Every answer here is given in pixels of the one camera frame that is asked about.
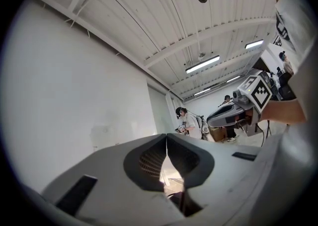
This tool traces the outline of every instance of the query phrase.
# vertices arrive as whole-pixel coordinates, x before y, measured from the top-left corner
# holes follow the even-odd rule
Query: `white shirt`
[[[317,20],[307,0],[278,0],[276,28],[286,56],[296,69],[317,36]]]
[[[195,127],[193,130],[189,131],[189,136],[196,139],[201,139],[202,134],[201,130],[197,121],[197,118],[189,113],[186,113],[183,117],[185,123],[185,126],[188,127]]]

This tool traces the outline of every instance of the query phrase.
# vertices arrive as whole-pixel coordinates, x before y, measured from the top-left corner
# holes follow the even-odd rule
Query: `ceiling light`
[[[205,90],[203,90],[203,91],[201,91],[201,92],[196,93],[194,96],[196,96],[196,95],[198,95],[198,94],[201,94],[201,93],[204,93],[204,92],[209,91],[209,90],[210,90],[210,88],[205,89]]]
[[[220,59],[220,56],[216,56],[216,57],[214,57],[214,58],[211,58],[211,59],[209,59],[209,60],[206,60],[206,61],[204,61],[204,62],[201,62],[201,63],[199,63],[199,64],[197,64],[197,65],[195,65],[195,66],[192,66],[192,67],[186,69],[185,71],[186,71],[187,74],[189,74],[189,73],[194,72],[194,71],[196,71],[197,69],[200,69],[200,68],[202,68],[202,67],[204,67],[204,66],[206,66],[206,65],[209,65],[209,64],[211,64],[211,63],[214,63],[214,62],[218,61],[219,59]]]
[[[239,78],[239,77],[240,77],[240,76],[237,76],[237,77],[235,77],[235,78],[232,78],[232,79],[228,80],[227,83],[228,83],[228,82],[231,82],[232,80],[235,80],[235,79],[237,79],[237,78]]]
[[[264,42],[264,40],[259,40],[259,41],[255,41],[255,42],[252,42],[252,43],[248,43],[248,44],[245,45],[245,48],[249,49],[249,48],[261,45],[263,42]]]

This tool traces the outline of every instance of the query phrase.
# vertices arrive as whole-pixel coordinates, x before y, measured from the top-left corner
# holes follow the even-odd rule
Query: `person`
[[[229,95],[226,95],[224,97],[224,102],[221,105],[228,103],[230,101],[231,101],[231,97]],[[227,135],[228,135],[228,142],[235,141],[236,138],[239,136],[235,133],[234,127],[232,128],[232,126],[227,127]]]
[[[183,118],[183,121],[185,122],[185,128],[181,129],[181,132],[188,131],[189,136],[195,139],[202,139],[202,133],[199,127],[199,123],[195,116],[188,113],[186,108],[178,107],[175,110],[175,113],[177,114],[177,118],[179,117]]]
[[[298,68],[317,36],[315,14],[306,0],[276,0],[276,30],[282,46],[293,53],[293,65]],[[269,101],[260,121],[272,120],[285,124],[303,123],[304,112],[297,99]]]
[[[284,62],[285,72],[290,73],[290,75],[294,75],[293,68],[285,55],[285,51],[279,53],[279,58]]]

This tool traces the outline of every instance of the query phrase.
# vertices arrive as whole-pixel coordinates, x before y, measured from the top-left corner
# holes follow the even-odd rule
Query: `white ceiling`
[[[275,36],[275,0],[42,0],[183,99],[246,74]],[[244,49],[264,39],[263,45]],[[185,70],[220,55],[196,72]]]

